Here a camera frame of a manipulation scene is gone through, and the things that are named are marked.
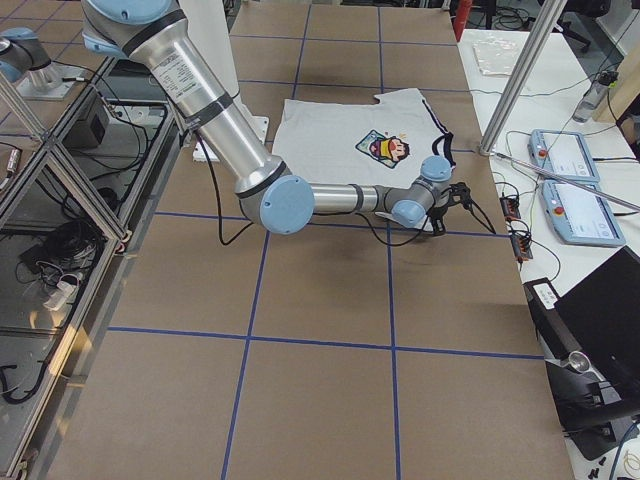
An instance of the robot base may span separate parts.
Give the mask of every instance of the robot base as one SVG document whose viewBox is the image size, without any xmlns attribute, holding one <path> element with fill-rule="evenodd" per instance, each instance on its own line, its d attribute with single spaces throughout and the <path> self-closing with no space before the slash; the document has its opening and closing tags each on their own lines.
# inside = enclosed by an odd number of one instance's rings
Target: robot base
<svg viewBox="0 0 640 480">
<path fill-rule="evenodd" d="M 84 73 L 83 68 L 79 67 L 67 67 L 65 65 L 56 65 L 56 68 L 60 72 L 60 76 L 62 78 L 75 78 L 80 77 Z M 64 100 L 64 98 L 71 91 L 71 88 L 76 84 L 76 82 L 62 82 L 62 85 L 56 87 L 48 92 L 40 92 L 33 88 L 31 80 L 29 77 L 26 77 L 20 84 L 18 85 L 18 92 L 22 95 L 22 98 L 25 100 L 54 100 L 60 101 Z"/>
</svg>

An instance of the grid line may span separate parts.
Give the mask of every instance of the grid line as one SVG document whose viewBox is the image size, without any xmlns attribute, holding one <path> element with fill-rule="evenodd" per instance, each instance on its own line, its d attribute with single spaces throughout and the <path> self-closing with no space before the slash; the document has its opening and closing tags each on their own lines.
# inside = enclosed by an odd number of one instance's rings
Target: grid line
<svg viewBox="0 0 640 480">
<path fill-rule="evenodd" d="M 197 330 L 169 330 L 164 328 L 144 328 L 144 327 L 126 327 L 114 325 L 107 328 L 110 332 L 133 333 L 143 335 L 169 335 L 176 337 L 203 337 L 218 338 L 223 340 L 251 340 L 252 342 L 264 343 L 288 343 L 295 345 L 310 345 L 317 347 L 334 347 L 334 348 L 355 348 L 361 350 L 382 350 L 391 351 L 391 345 L 377 345 L 373 343 L 357 343 L 357 342 L 338 342 L 332 340 L 313 340 L 305 338 L 284 338 L 270 336 L 247 336 L 233 333 L 218 332 L 202 332 Z M 397 352 L 410 352 L 432 355 L 453 355 L 463 357 L 487 357 L 487 358 L 503 358 L 512 360 L 544 360 L 542 355 L 532 355 L 526 353 L 502 353 L 502 352 L 482 352 L 477 350 L 455 350 L 450 348 L 429 348 L 429 347 L 412 347 L 396 345 Z"/>
<path fill-rule="evenodd" d="M 251 34 L 232 34 L 232 38 L 256 38 L 256 39 L 277 39 L 277 40 L 311 40 L 314 42 L 348 42 L 348 43 L 384 43 L 387 45 L 419 45 L 425 47 L 457 47 L 455 43 L 432 43 L 432 42 L 385 42 L 383 40 L 356 40 L 348 38 L 315 38 L 315 37 L 287 37 L 278 35 L 251 35 Z"/>
<path fill-rule="evenodd" d="M 396 480 L 402 480 L 400 451 L 400 406 L 398 399 L 398 358 L 396 354 L 396 315 L 393 292 L 393 257 L 391 252 L 391 228 L 387 221 L 387 278 L 389 284 L 389 327 L 391 331 L 391 382 L 393 388 L 393 430 L 396 455 Z"/>
<path fill-rule="evenodd" d="M 217 215 L 212 215 L 212 214 L 205 214 L 205 213 L 182 213 L 182 212 L 166 212 L 166 211 L 161 211 L 161 212 L 155 212 L 155 215 L 158 215 L 160 217 L 182 217 L 182 218 L 199 218 L 199 219 L 203 219 L 203 220 L 217 220 L 218 217 Z M 234 217 L 234 216 L 226 216 L 223 215 L 222 216 L 223 220 L 233 220 L 233 221 L 249 221 L 247 218 L 244 217 Z M 313 227 L 336 227 L 336 228 L 357 228 L 359 230 L 369 230 L 369 226 L 368 225 L 353 225 L 350 223 L 315 223 L 315 222 L 309 222 L 308 225 L 311 225 Z M 374 228 L 376 230 L 385 230 L 386 227 L 375 227 Z M 394 232 L 404 232 L 406 231 L 406 228 L 404 227 L 390 227 L 391 231 Z M 464 232 L 464 231 L 458 231 L 458 230 L 447 230 L 447 234 L 449 235 L 463 235 L 463 236 L 471 236 L 471 237 L 489 237 L 489 238 L 509 238 L 509 235 L 507 234 L 503 234 L 503 233 L 497 233 L 497 234 L 493 234 L 493 233 L 484 233 L 484 232 Z"/>
<path fill-rule="evenodd" d="M 384 61 L 382 55 L 382 20 L 380 15 L 380 7 L 376 8 L 376 13 L 378 14 L 378 50 L 380 57 L 380 93 L 384 93 Z"/>
<path fill-rule="evenodd" d="M 293 90 L 291 91 L 291 99 L 296 98 L 298 90 L 298 81 L 300 80 L 300 67 L 302 65 L 302 55 L 304 55 L 304 44 L 307 39 L 307 30 L 309 28 L 309 19 L 311 18 L 311 5 L 307 8 L 307 18 L 304 23 L 304 33 L 302 34 L 302 44 L 300 45 L 300 55 L 298 56 L 298 65 L 296 67 L 296 77 L 293 81 Z"/>
<path fill-rule="evenodd" d="M 315 83 L 315 82 L 286 82 L 282 80 L 256 80 L 252 78 L 238 79 L 238 83 L 264 83 L 271 85 L 295 85 L 306 87 L 345 87 L 345 88 L 366 88 L 369 90 L 375 90 L 376 87 L 371 85 L 341 85 L 336 83 Z M 425 90 L 428 92 L 444 92 L 444 93 L 469 93 L 468 89 L 455 89 L 455 88 L 430 88 L 430 87 L 407 87 L 407 86 L 385 86 L 385 90 L 403 90 L 406 88 L 418 88 L 419 90 Z"/>
<path fill-rule="evenodd" d="M 221 480 L 226 480 L 229 470 L 229 460 L 231 458 L 231 448 L 233 446 L 233 435 L 235 433 L 236 421 L 238 420 L 238 410 L 240 407 L 240 398 L 242 396 L 242 387 L 247 369 L 247 360 L 249 358 L 249 349 L 251 347 L 251 335 L 253 333 L 253 323 L 256 318 L 258 309 L 258 299 L 262 287 L 262 277 L 264 274 L 264 265 L 267 259 L 267 250 L 269 248 L 269 232 L 264 236 L 264 244 L 262 246 L 262 258 L 260 259 L 260 268 L 258 269 L 258 278 L 256 280 L 256 290 L 253 296 L 253 305 L 251 306 L 251 317 L 249 318 L 249 326 L 247 328 L 247 336 L 244 343 L 244 352 L 242 354 L 242 364 L 240 365 L 240 375 L 238 377 L 238 386 L 236 388 L 236 396 L 233 402 L 233 412 L 231 414 L 231 424 L 229 425 L 229 434 L 227 436 L 227 447 L 224 453 L 224 461 L 222 463 Z"/>
<path fill-rule="evenodd" d="M 20 4 L 16 8 L 14 8 L 11 12 L 9 12 L 6 17 L 2 17 L 2 20 L 0 20 L 0 24 L 4 23 L 5 20 L 11 18 L 11 15 L 13 15 L 18 10 L 20 10 L 22 7 L 24 7 L 25 3 L 27 3 L 27 0 L 22 0 L 22 2 L 20 2 Z"/>
</svg>

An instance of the white table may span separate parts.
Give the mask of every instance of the white table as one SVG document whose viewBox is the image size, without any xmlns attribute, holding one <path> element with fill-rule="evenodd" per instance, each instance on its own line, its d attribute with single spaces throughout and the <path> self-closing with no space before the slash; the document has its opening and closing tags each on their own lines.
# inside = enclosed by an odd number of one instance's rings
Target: white table
<svg viewBox="0 0 640 480">
<path fill-rule="evenodd" d="M 478 117 L 480 129 L 484 132 L 491 115 L 500 99 L 506 83 L 506 76 L 484 76 L 481 74 L 476 61 L 473 45 L 478 41 L 486 41 L 491 37 L 498 37 L 515 43 L 521 48 L 527 39 L 526 32 L 465 30 L 459 43 L 459 51 L 465 68 L 469 88 L 473 93 L 473 101 Z M 549 96 L 533 96 L 540 93 L 550 93 L 558 89 L 569 87 Z M 529 137 L 510 131 L 530 133 L 533 129 L 562 130 L 590 134 L 603 130 L 611 124 L 596 123 L 589 120 L 585 124 L 567 121 L 571 118 L 575 106 L 584 92 L 589 88 L 590 80 L 582 70 L 573 52 L 561 34 L 552 34 L 542 54 L 540 55 L 531 75 L 514 107 L 505 128 L 503 129 L 496 150 L 511 153 L 520 160 L 528 160 L 527 144 Z M 595 135 L 588 135 L 588 147 L 594 157 L 633 157 L 624 138 L 617 128 L 606 130 Z M 530 192 L 535 187 L 534 182 L 518 173 L 509 162 L 490 158 L 492 170 L 495 172 L 496 182 L 507 181 L 515 185 L 520 192 Z M 600 186 L 606 193 L 618 196 L 635 204 L 640 204 L 640 166 L 631 163 L 598 162 Z M 527 172 L 535 177 L 532 171 Z M 505 193 L 511 194 L 511 187 L 505 187 Z M 628 211 L 623 207 L 611 204 L 614 212 Z M 520 211 L 522 217 L 532 228 L 533 239 L 551 249 L 562 262 L 560 274 L 553 284 L 560 295 L 564 295 L 579 283 L 589 273 L 613 255 L 617 249 L 603 247 L 570 246 L 562 243 L 557 237 L 544 212 L 540 189 L 534 194 L 521 197 Z M 640 215 L 618 217 L 618 223 L 625 235 L 627 245 L 636 253 L 640 253 Z M 543 248 L 533 245 L 533 260 L 523 264 L 521 278 L 523 282 L 541 277 L 552 278 L 557 271 L 557 262 L 553 256 Z M 640 440 L 633 440 L 625 444 L 636 455 L 640 453 Z M 567 442 L 576 479 L 587 477 L 592 468 L 600 467 L 597 462 L 584 459 L 575 445 Z M 610 465 L 615 452 L 607 454 L 607 463 L 600 467 L 600 478 L 608 478 Z M 618 462 L 618 476 L 625 475 L 621 461 Z"/>
</svg>

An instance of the white t-shirt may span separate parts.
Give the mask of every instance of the white t-shirt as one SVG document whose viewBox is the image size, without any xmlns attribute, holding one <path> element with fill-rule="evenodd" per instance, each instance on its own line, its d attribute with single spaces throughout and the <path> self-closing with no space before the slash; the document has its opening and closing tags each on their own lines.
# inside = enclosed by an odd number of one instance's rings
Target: white t-shirt
<svg viewBox="0 0 640 480">
<path fill-rule="evenodd" d="M 311 183 L 409 187 L 442 131 L 418 89 L 375 98 L 377 105 L 286 100 L 273 153 Z"/>
</svg>

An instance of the white sticker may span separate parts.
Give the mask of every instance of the white sticker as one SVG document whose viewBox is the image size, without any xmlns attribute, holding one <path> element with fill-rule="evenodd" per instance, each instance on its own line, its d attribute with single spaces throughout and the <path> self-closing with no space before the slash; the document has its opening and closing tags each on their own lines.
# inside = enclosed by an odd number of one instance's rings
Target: white sticker
<svg viewBox="0 0 640 480">
<path fill-rule="evenodd" d="M 160 62 L 152 73 L 174 103 L 202 88 L 189 66 L 177 53 L 172 53 Z"/>
<path fill-rule="evenodd" d="M 555 303 L 558 301 L 558 297 L 556 297 L 556 294 L 553 293 L 553 290 L 551 290 L 551 287 L 547 283 L 534 285 L 533 289 L 536 291 L 538 298 L 542 301 L 542 304 L 547 310 L 553 310 L 555 308 Z"/>
</svg>

